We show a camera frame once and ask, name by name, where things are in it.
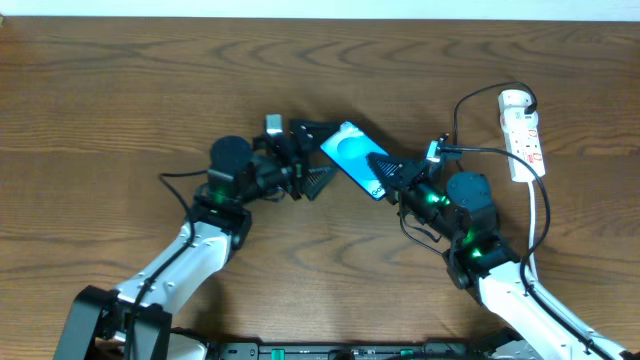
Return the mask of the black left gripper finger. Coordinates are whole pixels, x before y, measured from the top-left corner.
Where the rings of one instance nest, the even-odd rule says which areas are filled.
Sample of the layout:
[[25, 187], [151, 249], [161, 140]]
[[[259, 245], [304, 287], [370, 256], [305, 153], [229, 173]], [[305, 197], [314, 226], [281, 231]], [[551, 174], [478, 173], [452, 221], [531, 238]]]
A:
[[289, 122], [289, 130], [300, 150], [317, 150], [322, 143], [339, 130], [339, 124], [292, 119]]
[[331, 182], [338, 173], [335, 166], [320, 166], [309, 169], [304, 182], [304, 195], [309, 201], [314, 201], [322, 190]]

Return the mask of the blue Galaxy smartphone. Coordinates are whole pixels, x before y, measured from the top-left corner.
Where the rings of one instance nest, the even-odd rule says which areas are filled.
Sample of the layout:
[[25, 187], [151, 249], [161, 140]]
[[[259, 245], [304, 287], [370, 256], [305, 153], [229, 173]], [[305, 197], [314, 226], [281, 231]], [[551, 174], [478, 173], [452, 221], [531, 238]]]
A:
[[379, 201], [386, 196], [384, 187], [368, 165], [367, 156], [371, 153], [387, 155], [387, 152], [356, 125], [343, 122], [320, 149], [372, 199]]

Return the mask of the white power strip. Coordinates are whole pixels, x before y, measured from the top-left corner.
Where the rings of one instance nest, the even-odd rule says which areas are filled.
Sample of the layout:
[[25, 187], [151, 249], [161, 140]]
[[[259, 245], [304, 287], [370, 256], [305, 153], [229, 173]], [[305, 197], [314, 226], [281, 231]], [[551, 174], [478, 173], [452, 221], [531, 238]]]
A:
[[503, 133], [506, 151], [526, 162], [538, 177], [543, 177], [546, 174], [546, 169], [538, 125], [534, 128], [521, 128], [509, 132], [503, 131]]

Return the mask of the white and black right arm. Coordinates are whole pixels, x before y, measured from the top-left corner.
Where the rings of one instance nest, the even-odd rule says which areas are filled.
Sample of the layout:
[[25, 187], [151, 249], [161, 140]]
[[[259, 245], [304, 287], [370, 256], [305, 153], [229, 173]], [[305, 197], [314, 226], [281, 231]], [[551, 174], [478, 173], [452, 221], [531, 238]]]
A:
[[411, 214], [432, 239], [450, 246], [442, 254], [455, 286], [504, 320], [513, 337], [485, 343], [479, 355], [498, 359], [635, 359], [639, 355], [603, 336], [539, 282], [530, 259], [519, 256], [498, 229], [485, 176], [452, 175], [437, 181], [450, 151], [421, 161], [372, 153], [367, 163], [402, 215]]

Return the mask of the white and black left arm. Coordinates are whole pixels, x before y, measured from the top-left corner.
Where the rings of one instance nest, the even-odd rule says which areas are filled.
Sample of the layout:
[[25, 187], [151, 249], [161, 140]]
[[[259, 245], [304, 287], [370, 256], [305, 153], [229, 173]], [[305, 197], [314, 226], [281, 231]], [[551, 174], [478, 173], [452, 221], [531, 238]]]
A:
[[207, 181], [192, 202], [175, 240], [143, 270], [111, 290], [94, 286], [74, 299], [54, 353], [57, 359], [98, 355], [97, 340], [113, 341], [125, 359], [210, 359], [215, 347], [172, 327], [194, 292], [243, 245], [252, 225], [246, 204], [264, 199], [315, 199], [336, 174], [314, 166], [312, 154], [339, 129], [336, 123], [265, 119], [263, 134], [216, 140]]

